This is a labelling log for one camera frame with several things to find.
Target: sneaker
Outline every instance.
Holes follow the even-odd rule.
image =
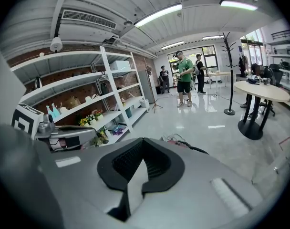
[[[180,108],[180,107],[182,107],[184,105],[184,103],[179,103],[178,105],[177,105],[177,108]]]

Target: green t-shirt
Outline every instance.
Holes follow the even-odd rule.
[[[188,69],[192,69],[194,67],[193,62],[190,59],[184,59],[181,61],[179,61],[177,63],[177,67],[179,70],[179,73],[186,71]],[[178,81],[180,82],[190,82],[191,81],[191,74],[185,74],[183,76],[181,76],[180,79],[178,79]]]

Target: black table leg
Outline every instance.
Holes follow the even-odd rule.
[[[266,108],[266,113],[265,113],[263,121],[261,122],[260,127],[259,127],[260,131],[262,131],[264,126],[265,126],[265,123],[266,123],[266,121],[268,119],[268,116],[269,116],[269,112],[270,112],[271,106],[272,106],[272,101],[269,100],[267,108]]]
[[[247,109],[246,109],[245,116],[244,116],[244,123],[246,123],[247,118],[248,118],[248,114],[249,114],[250,106],[251,106],[251,101],[252,101],[252,95],[247,94]]]
[[[259,111],[259,103],[260,98],[255,97],[255,104],[253,108],[253,114],[251,120],[247,120],[250,104],[251,104],[251,97],[248,98],[247,110],[245,113],[245,118],[238,123],[238,128],[240,132],[247,138],[252,140],[259,140],[263,136],[263,132],[259,130],[259,125],[255,123],[255,119],[258,115]]]

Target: cap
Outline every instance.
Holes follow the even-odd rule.
[[[183,53],[182,51],[177,51],[175,54],[174,54],[174,57],[177,57],[177,55],[179,54],[179,53]]]

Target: chair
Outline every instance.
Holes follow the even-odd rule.
[[[265,72],[265,77],[267,78],[270,78],[271,79],[271,84],[272,85],[275,85],[277,87],[280,86],[280,81],[282,79],[282,76],[283,76],[283,72],[278,70],[278,69],[274,69],[273,67],[271,67],[272,65],[270,65],[269,67],[267,67],[266,69],[264,69],[264,72]],[[268,101],[265,99],[265,103],[260,103],[259,104],[260,106],[264,106],[264,111],[261,113],[262,115],[265,114],[265,110],[267,108],[267,105],[268,105]],[[270,108],[270,111],[273,113],[273,117],[275,116],[275,112],[273,110],[273,104]]]

